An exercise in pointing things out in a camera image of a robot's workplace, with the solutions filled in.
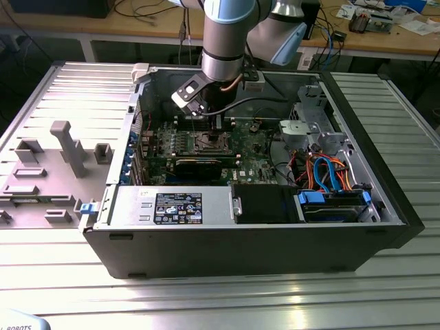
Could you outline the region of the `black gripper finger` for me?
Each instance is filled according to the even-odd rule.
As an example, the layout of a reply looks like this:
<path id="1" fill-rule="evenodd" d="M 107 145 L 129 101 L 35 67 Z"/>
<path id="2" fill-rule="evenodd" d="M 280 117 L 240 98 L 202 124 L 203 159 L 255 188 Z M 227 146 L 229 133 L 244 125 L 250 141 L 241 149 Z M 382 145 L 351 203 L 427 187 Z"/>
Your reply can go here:
<path id="1" fill-rule="evenodd" d="M 217 140 L 218 137 L 223 133 L 223 117 L 222 115 L 210 116 L 210 139 Z"/>

